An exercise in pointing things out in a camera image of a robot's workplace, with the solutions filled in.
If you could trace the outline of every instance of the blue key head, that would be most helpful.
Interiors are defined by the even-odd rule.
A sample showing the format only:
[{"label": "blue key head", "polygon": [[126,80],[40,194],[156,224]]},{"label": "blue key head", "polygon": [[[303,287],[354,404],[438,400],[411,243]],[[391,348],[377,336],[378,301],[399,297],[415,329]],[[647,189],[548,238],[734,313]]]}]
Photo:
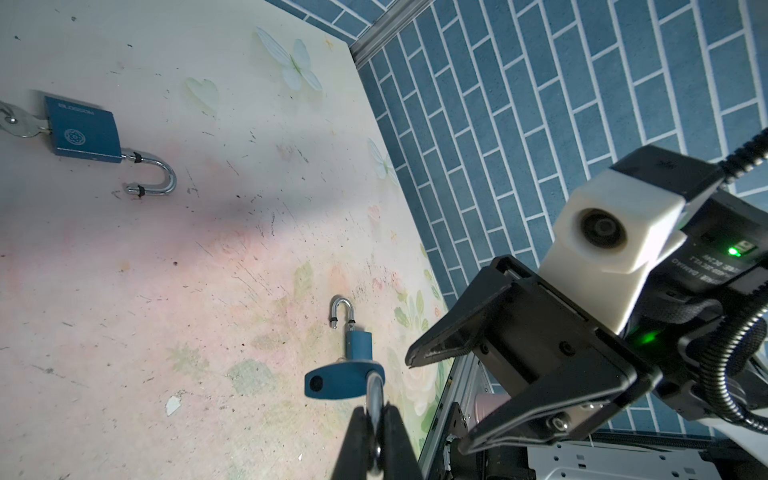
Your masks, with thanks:
[{"label": "blue key head", "polygon": [[372,360],[345,360],[321,366],[304,376],[304,395],[322,400],[364,396],[372,370],[385,380],[384,367]]}]

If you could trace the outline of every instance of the screw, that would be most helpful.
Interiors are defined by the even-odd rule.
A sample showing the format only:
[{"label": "screw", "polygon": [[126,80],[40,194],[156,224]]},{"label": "screw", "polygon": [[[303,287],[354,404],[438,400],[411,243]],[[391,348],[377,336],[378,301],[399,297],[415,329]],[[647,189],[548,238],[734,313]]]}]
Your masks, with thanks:
[{"label": "screw", "polygon": [[558,432],[567,432],[570,425],[568,424],[570,419],[568,418],[568,415],[564,413],[560,413],[558,415],[555,415],[549,419],[549,424],[551,427]]},{"label": "screw", "polygon": [[560,347],[560,351],[563,352],[565,355],[567,355],[567,356],[574,356],[574,355],[576,355],[576,349],[570,343],[566,342],[565,340],[560,342],[560,345],[558,345],[558,346]]}]

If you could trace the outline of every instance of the camera lens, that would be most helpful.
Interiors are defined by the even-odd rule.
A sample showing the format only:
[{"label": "camera lens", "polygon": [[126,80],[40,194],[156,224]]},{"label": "camera lens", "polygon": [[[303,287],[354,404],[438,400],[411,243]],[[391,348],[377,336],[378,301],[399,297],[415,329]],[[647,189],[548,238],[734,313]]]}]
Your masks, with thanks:
[{"label": "camera lens", "polygon": [[592,210],[584,215],[581,231],[596,247],[615,248],[624,242],[624,228],[619,220],[602,210]]}]

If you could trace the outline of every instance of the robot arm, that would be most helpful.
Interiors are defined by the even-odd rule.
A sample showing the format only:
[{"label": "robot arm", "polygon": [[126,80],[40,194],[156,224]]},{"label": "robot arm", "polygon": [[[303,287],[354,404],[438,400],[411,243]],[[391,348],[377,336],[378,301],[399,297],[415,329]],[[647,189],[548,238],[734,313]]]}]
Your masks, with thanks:
[{"label": "robot arm", "polygon": [[582,439],[651,391],[768,432],[768,214],[720,189],[767,154],[768,129],[720,164],[642,147],[571,194],[538,273],[483,268],[406,355],[473,352],[510,395],[458,450]]}]

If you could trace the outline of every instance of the key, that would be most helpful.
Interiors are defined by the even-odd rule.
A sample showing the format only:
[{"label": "key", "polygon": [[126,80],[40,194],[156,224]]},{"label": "key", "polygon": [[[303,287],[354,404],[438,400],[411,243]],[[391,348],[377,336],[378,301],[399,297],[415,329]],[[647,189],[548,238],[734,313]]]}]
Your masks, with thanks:
[{"label": "key", "polygon": [[50,133],[47,120],[4,101],[0,101],[0,117],[0,128],[17,137],[34,137],[42,131]]}]

